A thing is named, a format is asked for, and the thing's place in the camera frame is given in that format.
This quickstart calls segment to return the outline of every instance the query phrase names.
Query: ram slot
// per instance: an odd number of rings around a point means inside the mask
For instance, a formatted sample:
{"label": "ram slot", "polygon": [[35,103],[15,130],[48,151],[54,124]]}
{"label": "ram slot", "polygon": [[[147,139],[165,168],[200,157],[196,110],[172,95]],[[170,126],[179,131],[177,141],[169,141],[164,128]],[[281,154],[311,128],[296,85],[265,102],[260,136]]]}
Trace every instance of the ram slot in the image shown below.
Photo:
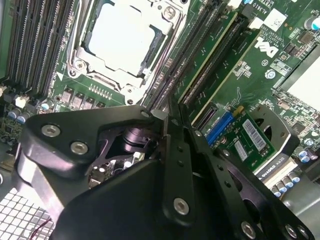
{"label": "ram slot", "polygon": [[12,81],[17,81],[17,67],[19,62],[19,50],[23,42],[24,22],[28,12],[30,1],[17,1],[14,10],[12,32],[10,38],[9,61],[7,62],[7,76]]}
{"label": "ram slot", "polygon": [[[215,73],[211,75],[210,82],[208,82],[203,88],[202,92],[197,96],[195,103],[192,105],[192,113],[190,119],[194,124],[197,119],[202,115],[206,107],[211,103],[215,103],[215,96],[221,87],[227,83],[234,69],[239,66],[241,61],[247,52],[254,46],[260,30],[244,29],[240,37],[233,44],[228,54],[223,58],[223,64],[215,70]],[[230,104],[233,106],[233,102],[236,104],[237,99],[234,99]]]}
{"label": "ram slot", "polygon": [[248,22],[241,16],[238,16],[234,23],[229,28],[228,32],[223,37],[222,41],[216,48],[215,52],[205,66],[202,68],[200,74],[197,76],[194,83],[191,85],[189,91],[184,95],[182,102],[186,105],[193,104],[197,96],[203,90],[206,82],[211,79],[211,76],[215,73],[216,69],[221,65],[224,57],[227,55],[228,50],[232,47],[234,42],[240,36],[244,27]]}
{"label": "ram slot", "polygon": [[188,58],[188,51],[191,49],[190,46],[197,46],[199,43],[198,39],[201,38],[202,32],[206,29],[210,29],[210,26],[208,26],[208,21],[214,22],[216,18],[213,16],[216,15],[218,9],[224,5],[222,3],[218,3],[218,1],[213,1],[213,3],[211,3],[211,1],[208,2],[210,3],[206,4],[204,10],[198,16],[196,22],[192,26],[188,36],[181,44],[182,47],[180,48],[178,54],[174,56],[174,62],[164,74],[164,78],[160,79],[159,76],[157,76],[157,80],[153,83],[151,88],[152,90],[150,92],[151,99],[147,104],[148,109],[156,109],[157,106],[163,102],[165,96],[169,95],[169,92],[171,92],[171,89],[173,88],[174,80],[178,75],[180,75],[178,72],[179,68],[183,64],[186,64],[184,60]]}
{"label": "ram slot", "polygon": [[54,21],[57,18],[59,0],[47,1],[45,5],[44,17],[40,23],[39,39],[34,52],[37,60],[32,62],[31,69],[33,70],[29,77],[29,86],[31,86],[35,92],[37,91],[41,72],[44,67],[44,59],[46,59],[46,50],[51,39]]}
{"label": "ram slot", "polygon": [[41,80],[38,87],[38,93],[40,93],[42,96],[47,96],[48,94],[48,89],[53,77],[53,73],[56,70],[58,64],[63,37],[66,33],[66,26],[72,14],[73,6],[74,1],[67,0],[64,2],[63,8],[60,9],[58,20],[55,26],[55,31],[52,36],[52,42],[48,51],[48,61],[45,65],[45,72],[43,73],[43,79]]}
{"label": "ram slot", "polygon": [[37,26],[41,17],[41,8],[43,1],[32,0],[30,5],[30,11],[27,14],[26,25],[21,47],[21,58],[17,68],[17,79],[20,85],[24,88],[28,88],[27,74],[32,56],[32,46],[36,40]]}

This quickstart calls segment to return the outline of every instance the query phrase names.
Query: blue connector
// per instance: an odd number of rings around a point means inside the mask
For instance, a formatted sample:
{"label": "blue connector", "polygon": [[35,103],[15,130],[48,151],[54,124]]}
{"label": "blue connector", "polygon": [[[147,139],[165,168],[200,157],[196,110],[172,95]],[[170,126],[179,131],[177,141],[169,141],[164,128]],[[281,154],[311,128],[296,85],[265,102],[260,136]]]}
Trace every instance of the blue connector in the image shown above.
{"label": "blue connector", "polygon": [[229,111],[226,112],[220,118],[220,120],[217,122],[217,124],[214,125],[214,127],[211,129],[211,131],[206,136],[206,140],[207,140],[209,146],[211,146],[217,140],[217,138],[220,136],[220,134],[225,131],[228,124],[233,122],[234,119],[235,118],[234,118],[233,114]]}

